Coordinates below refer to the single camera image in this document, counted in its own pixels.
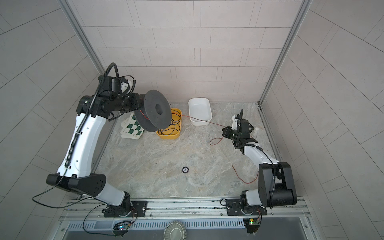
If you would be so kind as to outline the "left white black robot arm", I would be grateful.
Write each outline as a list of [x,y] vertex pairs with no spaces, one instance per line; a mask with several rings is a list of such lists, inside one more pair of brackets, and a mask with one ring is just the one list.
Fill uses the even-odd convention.
[[143,103],[134,93],[135,81],[120,76],[116,63],[111,63],[99,77],[92,96],[81,98],[77,108],[74,134],[62,165],[49,174],[46,183],[52,189],[88,195],[106,204],[106,217],[138,217],[129,193],[107,182],[103,174],[92,173],[92,161],[103,126],[116,119],[114,112],[126,114],[139,110]]

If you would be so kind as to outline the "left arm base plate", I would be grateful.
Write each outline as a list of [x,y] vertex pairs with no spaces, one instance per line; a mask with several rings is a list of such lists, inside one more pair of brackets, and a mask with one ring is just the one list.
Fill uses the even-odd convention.
[[102,210],[105,218],[144,217],[147,210],[147,201],[123,201],[119,206],[107,205]]

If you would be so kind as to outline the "grey cable spool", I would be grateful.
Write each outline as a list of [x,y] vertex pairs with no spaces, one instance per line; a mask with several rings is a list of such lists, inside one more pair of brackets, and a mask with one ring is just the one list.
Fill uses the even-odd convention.
[[172,113],[166,97],[157,90],[139,95],[140,108],[134,111],[139,125],[148,132],[163,130],[171,125]]

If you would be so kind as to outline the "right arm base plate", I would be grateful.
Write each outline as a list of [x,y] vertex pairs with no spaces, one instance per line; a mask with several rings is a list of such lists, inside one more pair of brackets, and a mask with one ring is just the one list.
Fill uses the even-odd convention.
[[263,206],[250,206],[245,200],[226,199],[228,216],[265,216],[268,214]]

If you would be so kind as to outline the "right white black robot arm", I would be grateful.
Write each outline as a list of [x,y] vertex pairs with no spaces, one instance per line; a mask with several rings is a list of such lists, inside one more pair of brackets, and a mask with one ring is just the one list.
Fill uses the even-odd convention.
[[280,162],[264,151],[251,136],[255,128],[243,118],[243,111],[232,120],[232,126],[223,128],[222,136],[232,140],[234,148],[258,167],[258,188],[243,191],[240,196],[242,213],[262,215],[262,208],[296,205],[298,197],[290,164]]

